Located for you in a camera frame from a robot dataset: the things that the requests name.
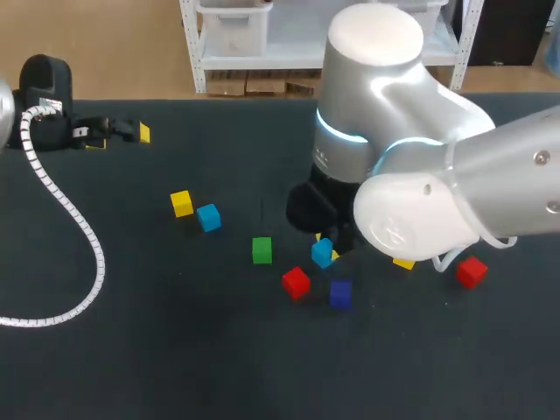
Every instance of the blue cube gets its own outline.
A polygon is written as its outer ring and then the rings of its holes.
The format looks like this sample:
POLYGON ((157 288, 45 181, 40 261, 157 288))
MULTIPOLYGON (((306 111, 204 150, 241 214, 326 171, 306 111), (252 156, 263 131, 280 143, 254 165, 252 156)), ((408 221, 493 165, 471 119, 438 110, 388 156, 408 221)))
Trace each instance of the blue cube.
POLYGON ((205 232, 221 227, 221 217, 214 204, 197 209, 196 214, 199 216, 200 225, 205 232))
POLYGON ((329 301, 332 308, 350 309, 352 307, 352 283, 333 280, 329 301))
POLYGON ((321 239, 311 246, 311 259, 321 268, 326 269, 333 263, 333 243, 330 239, 321 239))

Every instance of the red cube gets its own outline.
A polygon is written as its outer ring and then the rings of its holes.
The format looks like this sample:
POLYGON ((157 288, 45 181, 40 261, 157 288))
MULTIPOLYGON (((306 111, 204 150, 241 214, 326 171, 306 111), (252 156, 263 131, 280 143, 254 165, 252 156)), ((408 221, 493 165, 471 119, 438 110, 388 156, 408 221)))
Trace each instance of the red cube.
POLYGON ((312 281, 299 267, 296 267, 282 276, 282 286, 293 300, 298 300, 309 293, 312 281))
POLYGON ((467 288, 472 289, 482 281, 488 271, 488 267, 484 265, 475 256, 469 256, 461 264, 458 265, 457 279, 467 288))

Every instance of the plastic storage bin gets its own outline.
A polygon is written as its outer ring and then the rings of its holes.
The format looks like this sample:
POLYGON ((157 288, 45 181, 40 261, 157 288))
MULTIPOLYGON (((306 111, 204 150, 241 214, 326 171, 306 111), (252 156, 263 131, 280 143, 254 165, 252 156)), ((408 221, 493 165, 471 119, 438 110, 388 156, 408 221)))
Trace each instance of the plastic storage bin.
POLYGON ((424 37, 428 37, 434 32, 441 8, 449 0, 370 0, 370 3, 393 4, 406 11, 422 26, 424 37))
POLYGON ((256 4, 256 0, 197 0, 209 55, 250 57, 266 53, 272 3, 256 4))

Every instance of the green cube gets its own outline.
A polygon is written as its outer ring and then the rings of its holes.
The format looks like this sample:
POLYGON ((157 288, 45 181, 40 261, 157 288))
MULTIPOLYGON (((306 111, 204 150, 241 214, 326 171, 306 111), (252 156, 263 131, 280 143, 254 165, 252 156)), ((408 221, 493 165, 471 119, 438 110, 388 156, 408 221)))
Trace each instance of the green cube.
POLYGON ((272 264, 271 238, 253 238, 253 264, 272 264))

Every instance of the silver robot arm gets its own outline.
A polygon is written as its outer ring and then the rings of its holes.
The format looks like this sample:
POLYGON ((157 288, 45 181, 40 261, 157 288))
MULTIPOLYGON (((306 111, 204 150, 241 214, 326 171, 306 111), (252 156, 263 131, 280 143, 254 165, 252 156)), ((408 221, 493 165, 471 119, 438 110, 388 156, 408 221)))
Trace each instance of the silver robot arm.
POLYGON ((442 268, 438 256, 480 239, 506 248, 517 235, 560 231, 560 107, 496 129, 431 77, 423 40, 411 16, 384 4, 344 9, 329 29, 313 162, 360 184, 362 235, 389 256, 442 268))

